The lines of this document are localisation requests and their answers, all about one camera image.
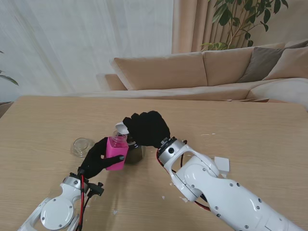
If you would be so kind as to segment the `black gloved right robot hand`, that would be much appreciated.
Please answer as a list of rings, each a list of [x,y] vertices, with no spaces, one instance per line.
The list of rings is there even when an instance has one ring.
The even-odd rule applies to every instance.
[[[163,140],[170,139],[170,130],[157,111],[134,113],[131,117],[125,117],[123,123],[139,145],[159,149]]]

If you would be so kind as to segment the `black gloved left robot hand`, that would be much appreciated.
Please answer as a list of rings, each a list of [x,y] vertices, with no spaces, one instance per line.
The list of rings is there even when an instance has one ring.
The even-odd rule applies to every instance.
[[[110,158],[105,158],[108,138],[105,137],[88,151],[81,166],[77,172],[81,173],[86,179],[90,179],[98,175],[103,169],[108,168],[117,163],[124,161],[123,155],[117,155]]]

